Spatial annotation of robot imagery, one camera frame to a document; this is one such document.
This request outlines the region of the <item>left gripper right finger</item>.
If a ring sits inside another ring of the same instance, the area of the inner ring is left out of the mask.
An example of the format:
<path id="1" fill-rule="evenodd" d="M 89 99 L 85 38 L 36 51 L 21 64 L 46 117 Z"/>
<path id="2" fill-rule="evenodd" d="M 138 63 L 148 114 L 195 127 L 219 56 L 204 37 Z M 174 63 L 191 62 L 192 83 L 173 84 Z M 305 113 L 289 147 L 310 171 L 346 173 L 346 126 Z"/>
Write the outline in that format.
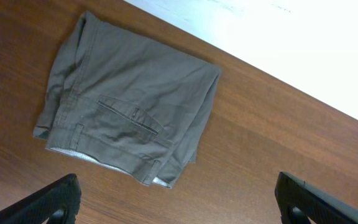
<path id="1" fill-rule="evenodd" d="M 358 210 L 288 172 L 280 172 L 275 198 L 283 224 L 358 224 Z"/>

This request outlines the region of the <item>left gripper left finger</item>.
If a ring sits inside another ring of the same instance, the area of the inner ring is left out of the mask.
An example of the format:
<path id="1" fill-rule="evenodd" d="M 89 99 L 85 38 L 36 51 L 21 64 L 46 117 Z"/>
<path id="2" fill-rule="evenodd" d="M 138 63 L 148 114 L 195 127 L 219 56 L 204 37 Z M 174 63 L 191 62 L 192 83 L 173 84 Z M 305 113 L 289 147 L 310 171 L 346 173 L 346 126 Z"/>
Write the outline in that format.
<path id="1" fill-rule="evenodd" d="M 81 189 L 76 174 L 68 174 L 0 211 L 0 224 L 74 224 Z"/>

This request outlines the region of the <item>grey shorts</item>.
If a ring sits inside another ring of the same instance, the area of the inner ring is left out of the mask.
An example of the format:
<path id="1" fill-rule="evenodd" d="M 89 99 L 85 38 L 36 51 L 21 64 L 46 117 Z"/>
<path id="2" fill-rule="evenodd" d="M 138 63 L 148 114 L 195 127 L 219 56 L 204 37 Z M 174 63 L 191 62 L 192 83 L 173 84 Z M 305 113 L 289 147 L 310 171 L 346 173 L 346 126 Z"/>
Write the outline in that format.
<path id="1" fill-rule="evenodd" d="M 172 188 L 194 163 L 221 69 L 84 12 L 33 135 L 47 149 Z"/>

